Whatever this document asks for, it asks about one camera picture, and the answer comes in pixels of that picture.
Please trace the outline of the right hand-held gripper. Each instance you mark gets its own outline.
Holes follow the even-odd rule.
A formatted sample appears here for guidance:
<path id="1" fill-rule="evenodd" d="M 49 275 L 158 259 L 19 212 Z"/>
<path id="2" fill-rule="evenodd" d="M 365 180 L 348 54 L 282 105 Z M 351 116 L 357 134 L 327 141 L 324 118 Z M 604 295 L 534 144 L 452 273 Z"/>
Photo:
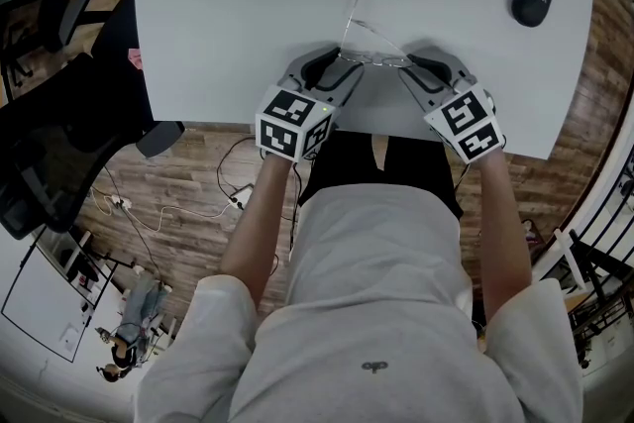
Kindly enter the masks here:
<path id="1" fill-rule="evenodd" d="M 505 137 L 492 97 L 479 83 L 474 84 L 474 76 L 456 56 L 426 47 L 408 53 L 407 58 L 412 66 L 399 68 L 399 79 L 423 110 L 433 110 L 425 115 L 426 123 L 465 164 L 503 148 Z M 441 105 L 450 89 L 462 85 L 469 87 Z"/>

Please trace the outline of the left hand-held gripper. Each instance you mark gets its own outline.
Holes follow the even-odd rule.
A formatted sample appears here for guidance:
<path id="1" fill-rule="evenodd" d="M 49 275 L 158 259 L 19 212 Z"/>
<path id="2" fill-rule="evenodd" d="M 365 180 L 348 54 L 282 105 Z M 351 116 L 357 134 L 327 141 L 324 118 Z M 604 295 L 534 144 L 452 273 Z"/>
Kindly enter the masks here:
<path id="1" fill-rule="evenodd" d="M 255 120 L 258 148 L 293 162 L 318 152 L 365 73 L 362 63 L 337 61 L 339 52 L 328 46 L 299 56 L 266 91 Z"/>

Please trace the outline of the person's left forearm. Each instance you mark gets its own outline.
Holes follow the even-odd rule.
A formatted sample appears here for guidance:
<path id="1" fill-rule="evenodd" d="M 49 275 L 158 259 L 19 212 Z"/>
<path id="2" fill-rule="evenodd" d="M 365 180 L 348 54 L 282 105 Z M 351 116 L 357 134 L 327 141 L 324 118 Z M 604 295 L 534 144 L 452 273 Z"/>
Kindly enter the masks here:
<path id="1" fill-rule="evenodd" d="M 291 161 L 264 158 L 252 196 L 221 259 L 219 271 L 244 284 L 259 307 L 273 266 Z"/>

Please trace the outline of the person's right forearm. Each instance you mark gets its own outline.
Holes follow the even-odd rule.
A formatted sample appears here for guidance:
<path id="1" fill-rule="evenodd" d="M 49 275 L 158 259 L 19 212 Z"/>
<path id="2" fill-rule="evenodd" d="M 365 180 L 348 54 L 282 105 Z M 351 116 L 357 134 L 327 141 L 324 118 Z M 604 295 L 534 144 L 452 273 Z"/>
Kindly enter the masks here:
<path id="1" fill-rule="evenodd" d="M 487 321 L 532 282 L 531 258 L 504 152 L 478 160 L 481 184 L 480 280 Z"/>

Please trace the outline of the person's black trousers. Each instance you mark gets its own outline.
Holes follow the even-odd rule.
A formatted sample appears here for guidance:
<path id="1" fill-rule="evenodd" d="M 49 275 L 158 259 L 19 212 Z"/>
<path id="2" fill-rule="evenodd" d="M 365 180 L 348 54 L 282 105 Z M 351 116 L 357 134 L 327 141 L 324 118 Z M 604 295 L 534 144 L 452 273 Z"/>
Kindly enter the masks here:
<path id="1" fill-rule="evenodd" d="M 438 197 L 458 219 L 463 216 L 445 148 L 438 142 L 390 137 L 379 168 L 370 134 L 335 131 L 322 144 L 298 203 L 325 188 L 356 184 L 418 188 Z"/>

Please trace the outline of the white power strip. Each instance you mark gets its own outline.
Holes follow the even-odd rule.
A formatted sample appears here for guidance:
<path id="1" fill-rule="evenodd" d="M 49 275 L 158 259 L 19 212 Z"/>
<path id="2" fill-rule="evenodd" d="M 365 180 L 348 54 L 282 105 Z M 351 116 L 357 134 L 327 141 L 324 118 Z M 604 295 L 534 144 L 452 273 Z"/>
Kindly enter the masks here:
<path id="1" fill-rule="evenodd" d="M 254 185 L 249 183 L 237 190 L 235 190 L 228 197 L 228 203 L 239 210 L 244 210 L 253 194 Z"/>

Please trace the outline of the person in white shirt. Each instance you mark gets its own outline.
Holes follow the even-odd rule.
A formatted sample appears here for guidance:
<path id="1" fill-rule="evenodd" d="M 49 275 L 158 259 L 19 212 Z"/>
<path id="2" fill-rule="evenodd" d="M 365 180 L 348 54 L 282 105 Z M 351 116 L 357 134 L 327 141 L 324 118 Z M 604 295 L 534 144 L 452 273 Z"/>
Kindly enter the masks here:
<path id="1" fill-rule="evenodd" d="M 285 305 L 260 320 L 238 279 L 200 280 L 139 384 L 135 423 L 581 423 L 558 283 L 505 303 L 484 348 L 470 292 L 458 221 L 436 196 L 323 189 L 302 215 Z"/>

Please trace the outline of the black metal railing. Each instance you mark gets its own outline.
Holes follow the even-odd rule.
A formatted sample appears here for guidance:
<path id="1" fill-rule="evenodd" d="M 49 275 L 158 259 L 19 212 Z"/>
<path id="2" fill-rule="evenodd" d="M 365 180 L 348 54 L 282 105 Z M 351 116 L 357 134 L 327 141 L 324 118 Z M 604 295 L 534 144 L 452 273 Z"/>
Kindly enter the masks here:
<path id="1" fill-rule="evenodd" d="M 544 278 L 562 289 L 583 373 L 634 345 L 634 147 L 598 207 L 555 234 Z"/>

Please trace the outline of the black mesh office chair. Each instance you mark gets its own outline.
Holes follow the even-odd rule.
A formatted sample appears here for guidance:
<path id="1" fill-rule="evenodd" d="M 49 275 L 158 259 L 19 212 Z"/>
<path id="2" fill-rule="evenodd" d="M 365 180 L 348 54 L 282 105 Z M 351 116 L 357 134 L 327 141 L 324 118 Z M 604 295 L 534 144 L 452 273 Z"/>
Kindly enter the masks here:
<path id="1" fill-rule="evenodd" d="M 140 46 L 135 0 L 82 18 L 102 26 L 91 51 L 0 108 L 0 226 L 18 240 L 41 226 L 68 231 L 122 148 L 152 158 L 184 132 L 180 121 L 154 118 L 143 70 L 130 56 Z"/>

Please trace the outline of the black swivel chair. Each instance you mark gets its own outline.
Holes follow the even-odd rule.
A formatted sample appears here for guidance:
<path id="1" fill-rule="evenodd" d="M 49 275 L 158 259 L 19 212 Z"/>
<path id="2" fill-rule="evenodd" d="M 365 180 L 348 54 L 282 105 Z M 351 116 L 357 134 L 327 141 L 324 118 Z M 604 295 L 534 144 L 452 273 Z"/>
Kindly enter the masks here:
<path id="1" fill-rule="evenodd" d="M 57 53 L 67 46 L 78 26 L 103 24 L 108 12 L 88 11 L 90 0 L 10 0 L 0 5 L 0 72 L 7 86 L 21 87 L 17 73 L 32 77 L 31 70 L 20 66 L 19 58 L 39 48 Z M 10 14 L 38 3 L 36 28 L 32 32 L 23 23 L 9 24 Z"/>

